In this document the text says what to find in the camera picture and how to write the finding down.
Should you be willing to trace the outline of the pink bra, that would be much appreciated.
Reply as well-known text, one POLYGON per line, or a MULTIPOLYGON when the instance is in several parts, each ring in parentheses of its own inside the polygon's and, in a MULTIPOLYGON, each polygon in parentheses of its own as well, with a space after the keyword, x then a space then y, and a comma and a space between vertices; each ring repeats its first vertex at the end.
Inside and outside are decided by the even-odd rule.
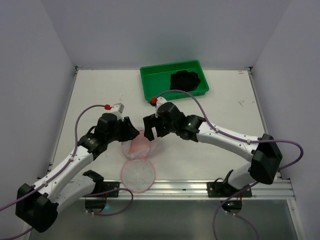
POLYGON ((152 143, 144 136, 144 130, 139 131, 139 135, 130 142, 129 154, 146 155, 151 150, 152 143))

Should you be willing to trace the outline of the black bra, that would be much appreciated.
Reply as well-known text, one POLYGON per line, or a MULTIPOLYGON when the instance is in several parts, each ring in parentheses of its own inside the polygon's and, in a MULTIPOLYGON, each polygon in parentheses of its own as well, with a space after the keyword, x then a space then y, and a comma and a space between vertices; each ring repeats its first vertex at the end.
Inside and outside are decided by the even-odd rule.
POLYGON ((194 71, 180 70, 170 76, 170 90, 194 91, 201 80, 194 71))

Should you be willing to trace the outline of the white pink mesh laundry bag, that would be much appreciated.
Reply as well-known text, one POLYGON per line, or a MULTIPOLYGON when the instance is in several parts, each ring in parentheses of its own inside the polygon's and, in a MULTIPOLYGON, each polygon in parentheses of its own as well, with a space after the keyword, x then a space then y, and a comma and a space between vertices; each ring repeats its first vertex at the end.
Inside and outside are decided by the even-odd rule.
POLYGON ((158 154, 161 142, 156 138, 151 141, 149 153, 138 155, 129 153, 131 141, 129 140, 121 144, 121 150, 126 158, 126 162, 121 168, 120 179, 125 188, 135 194, 142 194, 149 190, 155 182, 156 171, 150 159, 158 154))

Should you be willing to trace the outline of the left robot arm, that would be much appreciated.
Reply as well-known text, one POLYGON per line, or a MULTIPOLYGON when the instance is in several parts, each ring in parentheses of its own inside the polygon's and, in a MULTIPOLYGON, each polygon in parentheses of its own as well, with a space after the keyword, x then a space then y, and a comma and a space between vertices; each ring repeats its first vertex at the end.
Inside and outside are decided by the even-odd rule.
POLYGON ((120 119, 114 113, 104 113, 57 167, 33 185, 25 183, 18 189, 15 215, 43 233, 63 209, 79 198, 105 197, 104 178, 95 171, 85 171, 77 181, 73 178, 105 152, 110 143, 127 142, 138 135, 128 116, 120 119))

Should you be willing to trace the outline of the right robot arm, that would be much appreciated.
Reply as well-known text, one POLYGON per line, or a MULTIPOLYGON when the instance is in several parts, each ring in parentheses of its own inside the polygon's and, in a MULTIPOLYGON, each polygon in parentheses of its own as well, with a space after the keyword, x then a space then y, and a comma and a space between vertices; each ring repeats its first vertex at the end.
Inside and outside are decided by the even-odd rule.
POLYGON ((210 144, 245 159, 248 163, 230 170, 222 182, 213 182, 213 191, 220 197, 230 197, 254 182, 271 185, 283 158, 271 135, 249 136, 240 141, 240 134, 220 130, 203 117, 185 115, 171 102, 158 105, 154 114, 143 118, 143 124, 149 141, 173 133, 183 140, 210 144))

